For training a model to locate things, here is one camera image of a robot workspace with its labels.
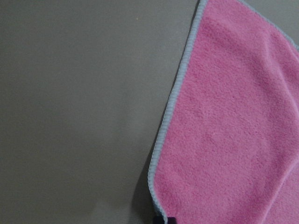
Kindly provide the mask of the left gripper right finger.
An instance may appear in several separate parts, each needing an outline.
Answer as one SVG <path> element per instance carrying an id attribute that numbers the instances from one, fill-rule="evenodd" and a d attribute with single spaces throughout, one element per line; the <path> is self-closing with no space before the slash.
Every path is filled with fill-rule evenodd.
<path id="1" fill-rule="evenodd" d="M 167 217 L 167 224 L 177 224 L 175 217 Z"/>

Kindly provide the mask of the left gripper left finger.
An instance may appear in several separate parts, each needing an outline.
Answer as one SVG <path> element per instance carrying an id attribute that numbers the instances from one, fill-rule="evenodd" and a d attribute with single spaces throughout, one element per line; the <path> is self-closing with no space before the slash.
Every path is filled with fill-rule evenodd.
<path id="1" fill-rule="evenodd" d="M 155 216 L 153 218 L 153 224 L 162 224 L 162 217 L 161 216 Z"/>

